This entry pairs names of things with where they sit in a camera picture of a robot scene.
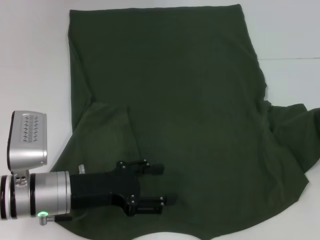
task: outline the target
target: white background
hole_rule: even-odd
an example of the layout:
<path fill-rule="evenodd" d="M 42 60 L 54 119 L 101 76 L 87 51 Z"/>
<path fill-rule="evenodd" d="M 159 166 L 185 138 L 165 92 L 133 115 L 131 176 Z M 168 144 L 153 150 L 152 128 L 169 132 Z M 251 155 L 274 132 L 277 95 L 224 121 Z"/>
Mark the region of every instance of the white background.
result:
<path fill-rule="evenodd" d="M 320 107 L 320 2 L 318 0 L 0 0 L 0 175 L 7 175 L 11 114 L 31 110 L 48 116 L 49 171 L 71 136 L 69 10 L 242 5 L 249 35 L 274 104 Z M 300 201 L 257 226 L 217 240 L 320 239 L 320 163 L 308 173 Z M 1 240 L 79 240 L 55 223 L 0 222 Z M 158 233 L 141 240 L 190 240 Z"/>

